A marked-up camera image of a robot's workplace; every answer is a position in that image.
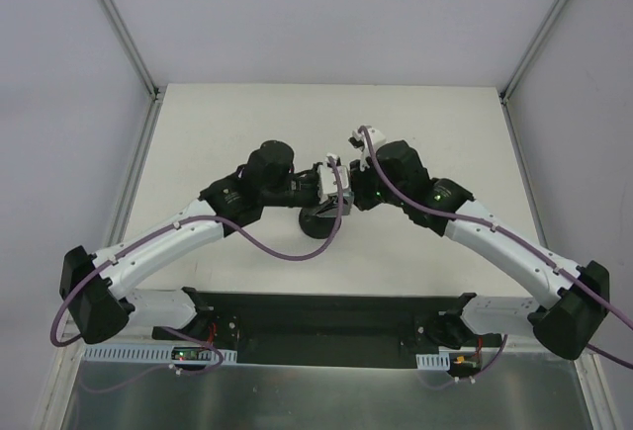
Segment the black phone stand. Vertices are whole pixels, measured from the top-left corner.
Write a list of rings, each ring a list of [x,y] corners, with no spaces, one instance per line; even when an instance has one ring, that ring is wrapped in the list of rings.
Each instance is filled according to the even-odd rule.
[[[341,217],[320,218],[314,216],[313,208],[302,208],[299,213],[301,231],[313,239],[327,239],[336,229],[336,223]]]

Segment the black smartphone clear case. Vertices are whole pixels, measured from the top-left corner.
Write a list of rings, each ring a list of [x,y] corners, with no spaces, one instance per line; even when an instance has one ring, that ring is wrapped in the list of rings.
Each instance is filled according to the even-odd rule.
[[[351,190],[344,190],[342,194],[342,215],[350,215],[354,205],[354,193]]]

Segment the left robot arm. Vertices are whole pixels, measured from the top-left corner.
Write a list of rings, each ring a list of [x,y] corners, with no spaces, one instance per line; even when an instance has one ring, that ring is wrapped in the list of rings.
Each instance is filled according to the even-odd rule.
[[[194,289],[142,290],[139,284],[184,255],[234,232],[281,260],[310,260],[313,253],[277,252],[245,229],[260,220],[264,209],[280,207],[314,213],[336,233],[351,198],[350,174],[337,156],[296,171],[293,149],[268,140],[250,153],[245,164],[149,231],[94,253],[82,246],[67,252],[60,310],[70,315],[79,339],[87,344],[102,343],[127,326],[201,339],[211,326],[212,312]]]

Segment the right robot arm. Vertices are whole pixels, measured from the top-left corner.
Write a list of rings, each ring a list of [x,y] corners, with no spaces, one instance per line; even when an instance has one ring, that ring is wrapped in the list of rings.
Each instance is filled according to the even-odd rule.
[[[595,261],[580,265],[522,238],[459,184],[430,177],[403,140],[387,142],[356,131],[349,141],[360,152],[350,164],[357,209],[399,208],[414,224],[485,258],[529,293],[526,298],[464,293],[424,323],[428,340],[458,350],[487,334],[526,336],[560,358],[580,357],[608,314],[606,268]]]

